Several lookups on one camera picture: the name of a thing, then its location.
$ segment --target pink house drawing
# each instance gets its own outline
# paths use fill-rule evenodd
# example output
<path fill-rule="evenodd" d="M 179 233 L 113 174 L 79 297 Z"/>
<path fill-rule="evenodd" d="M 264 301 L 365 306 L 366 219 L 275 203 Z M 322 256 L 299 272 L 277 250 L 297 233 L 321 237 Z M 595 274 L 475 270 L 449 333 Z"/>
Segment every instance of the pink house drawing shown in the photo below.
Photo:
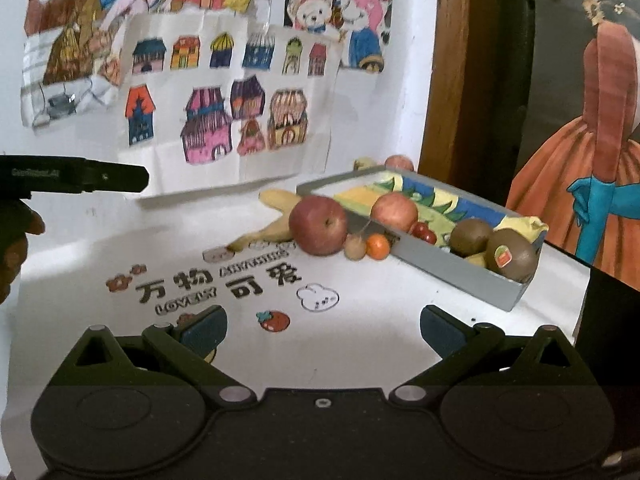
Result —
<path fill-rule="evenodd" d="M 206 164 L 231 153 L 231 117 L 220 87 L 194 88 L 186 111 L 180 136 L 189 164 Z"/>

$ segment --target wooden frame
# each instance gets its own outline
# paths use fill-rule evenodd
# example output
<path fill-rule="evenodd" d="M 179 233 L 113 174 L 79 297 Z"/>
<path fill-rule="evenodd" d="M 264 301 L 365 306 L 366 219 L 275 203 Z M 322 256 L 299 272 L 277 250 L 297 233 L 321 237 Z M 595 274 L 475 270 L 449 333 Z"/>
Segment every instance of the wooden frame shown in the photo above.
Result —
<path fill-rule="evenodd" d="M 470 192 L 489 136 L 499 11 L 499 0 L 438 0 L 418 173 Z"/>

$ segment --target blue glove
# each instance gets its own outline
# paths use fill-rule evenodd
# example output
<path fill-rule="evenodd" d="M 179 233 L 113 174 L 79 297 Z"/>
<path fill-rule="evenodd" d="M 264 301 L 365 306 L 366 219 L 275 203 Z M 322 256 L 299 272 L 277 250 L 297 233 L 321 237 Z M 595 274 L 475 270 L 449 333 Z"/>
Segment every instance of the blue glove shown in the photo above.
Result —
<path fill-rule="evenodd" d="M 579 178 L 567 189 L 574 196 L 575 221 L 578 227 L 589 223 L 589 213 L 587 211 L 589 203 L 589 193 L 591 192 L 591 177 Z"/>
<path fill-rule="evenodd" d="M 624 218 L 640 220 L 640 184 L 617 187 L 613 193 L 611 212 Z"/>
<path fill-rule="evenodd" d="M 575 256 L 588 264 L 598 253 L 615 190 L 615 182 L 601 182 L 593 175 L 580 178 L 567 188 L 574 196 L 576 220 L 582 227 Z"/>

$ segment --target small orange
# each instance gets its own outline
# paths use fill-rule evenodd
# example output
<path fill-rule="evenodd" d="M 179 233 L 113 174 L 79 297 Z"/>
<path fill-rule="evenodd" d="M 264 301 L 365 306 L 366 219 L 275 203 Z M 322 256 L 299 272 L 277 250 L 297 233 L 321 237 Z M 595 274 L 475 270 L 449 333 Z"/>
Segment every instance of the small orange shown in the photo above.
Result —
<path fill-rule="evenodd" d="M 384 260 L 391 252 L 391 245 L 385 236 L 371 235 L 367 238 L 367 254 L 374 260 Z"/>

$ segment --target anime girl poster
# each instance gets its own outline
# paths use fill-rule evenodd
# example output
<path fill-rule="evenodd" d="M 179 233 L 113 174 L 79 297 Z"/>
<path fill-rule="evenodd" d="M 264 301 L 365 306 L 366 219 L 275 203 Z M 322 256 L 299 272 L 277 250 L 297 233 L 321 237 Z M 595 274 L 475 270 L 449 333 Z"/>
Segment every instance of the anime girl poster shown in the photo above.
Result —
<path fill-rule="evenodd" d="M 341 66 L 381 72 L 392 0 L 286 0 L 285 25 L 343 43 Z"/>
<path fill-rule="evenodd" d="M 216 10 L 268 14 L 271 0 L 29 0 L 22 121 L 42 126 L 104 108 L 121 83 L 126 23 L 137 14 Z"/>
<path fill-rule="evenodd" d="M 539 216 L 549 242 L 640 290 L 639 10 L 640 0 L 536 0 L 507 208 Z"/>

